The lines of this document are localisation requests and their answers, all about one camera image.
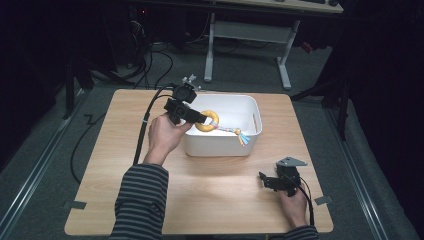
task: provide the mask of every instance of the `person's right hand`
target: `person's right hand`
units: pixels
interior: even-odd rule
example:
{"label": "person's right hand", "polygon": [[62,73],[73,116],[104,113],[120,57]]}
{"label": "person's right hand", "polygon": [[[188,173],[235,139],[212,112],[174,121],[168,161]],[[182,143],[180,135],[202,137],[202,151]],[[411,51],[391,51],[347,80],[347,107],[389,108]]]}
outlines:
{"label": "person's right hand", "polygon": [[308,225],[305,217],[307,200],[302,191],[296,189],[296,193],[291,197],[287,196],[287,191],[278,191],[278,193],[280,194],[283,213],[289,220],[292,228]]}

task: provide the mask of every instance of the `human hand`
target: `human hand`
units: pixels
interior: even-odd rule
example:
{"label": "human hand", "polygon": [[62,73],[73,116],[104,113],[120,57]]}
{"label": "human hand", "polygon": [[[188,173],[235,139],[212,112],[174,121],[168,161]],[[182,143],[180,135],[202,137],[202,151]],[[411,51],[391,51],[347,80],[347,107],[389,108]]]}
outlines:
{"label": "human hand", "polygon": [[292,228],[308,225],[306,222],[305,212],[307,200],[301,190],[296,189],[296,193],[288,197],[287,191],[278,191],[280,194],[281,204],[283,206],[283,213],[289,220]]}
{"label": "human hand", "polygon": [[166,113],[153,119],[149,127],[149,151],[143,162],[162,165],[166,156],[178,146],[184,133],[192,126],[192,123],[187,122],[176,126]]}

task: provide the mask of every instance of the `white plastic bin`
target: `white plastic bin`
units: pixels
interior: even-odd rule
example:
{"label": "white plastic bin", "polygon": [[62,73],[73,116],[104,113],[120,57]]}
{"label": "white plastic bin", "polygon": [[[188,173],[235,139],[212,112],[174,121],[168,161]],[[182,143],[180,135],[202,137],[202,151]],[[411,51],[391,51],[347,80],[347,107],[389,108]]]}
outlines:
{"label": "white plastic bin", "polygon": [[261,116],[254,98],[247,95],[199,94],[190,107],[199,112],[214,111],[219,116],[220,127],[239,128],[250,141],[242,146],[234,133],[221,130],[201,132],[193,126],[186,132],[182,141],[184,151],[188,155],[223,157],[250,154],[262,132]]}

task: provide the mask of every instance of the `white desk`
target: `white desk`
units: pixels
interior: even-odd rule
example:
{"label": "white desk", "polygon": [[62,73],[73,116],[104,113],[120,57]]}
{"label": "white desk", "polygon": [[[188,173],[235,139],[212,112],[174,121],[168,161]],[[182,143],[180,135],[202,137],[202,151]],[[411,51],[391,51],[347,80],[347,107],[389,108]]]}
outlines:
{"label": "white desk", "polygon": [[[299,11],[314,11],[321,13],[342,13],[340,5],[332,7],[327,3],[311,3],[299,0],[285,0],[277,2],[275,0],[217,0],[224,3],[257,5],[263,7],[285,8]],[[299,27],[300,21],[296,20],[291,28],[273,27],[265,25],[245,24],[227,21],[215,21],[215,14],[211,14],[209,30],[209,49],[206,57],[205,82],[212,81],[213,73],[213,44],[215,37],[235,38],[252,41],[264,41],[285,44],[281,57],[277,58],[277,65],[280,71],[281,81],[286,90],[291,89],[290,79],[287,74],[286,61],[289,56],[291,46]]]}

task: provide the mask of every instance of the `gray carpet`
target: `gray carpet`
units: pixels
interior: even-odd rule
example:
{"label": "gray carpet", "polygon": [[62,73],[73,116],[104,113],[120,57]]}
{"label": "gray carpet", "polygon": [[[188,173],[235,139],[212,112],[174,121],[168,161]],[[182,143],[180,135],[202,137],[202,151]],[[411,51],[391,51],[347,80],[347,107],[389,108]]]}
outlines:
{"label": "gray carpet", "polygon": [[[277,47],[270,46],[263,51],[274,53]],[[161,83],[179,83],[182,77],[193,73],[198,77],[197,83],[207,90],[294,95],[314,85],[331,49],[318,50],[311,54],[299,48],[292,49],[287,62],[293,87],[290,92],[282,89],[274,57],[261,54],[247,56],[249,48],[237,49],[230,54],[216,53],[214,79],[207,84],[201,80],[204,74],[204,48],[181,51],[167,47],[163,52],[172,57],[173,67]],[[166,56],[153,54],[153,64],[148,75],[149,83],[152,84],[158,79],[168,69],[169,64],[170,60]],[[63,228],[69,210],[64,209],[63,204],[67,200],[73,200],[78,190],[78,184],[71,175],[70,158],[78,139],[89,126],[88,117],[85,115],[92,115],[93,119],[96,119],[106,112],[112,94],[118,88],[122,86],[110,81],[97,81],[94,89],[86,95],[87,99],[70,122],[63,139],[53,152],[50,166],[7,239],[107,239],[106,236],[67,236]],[[44,147],[62,122],[64,91],[59,93],[57,100],[56,106],[34,126],[31,135],[0,175],[0,216],[6,214]],[[338,138],[332,130],[333,125],[325,110],[316,98],[295,102],[294,107],[323,192],[334,200],[329,204],[334,230],[321,234],[322,239],[374,239],[349,178]],[[377,204],[388,239],[418,239],[375,163],[355,118],[354,109],[350,107],[349,111],[350,117],[346,126],[347,144],[358,163],[357,167],[364,177],[364,182],[369,187],[371,198]],[[74,167],[78,178],[84,174],[101,123],[102,121],[88,132],[75,152]],[[166,236],[165,239],[183,238]]]}

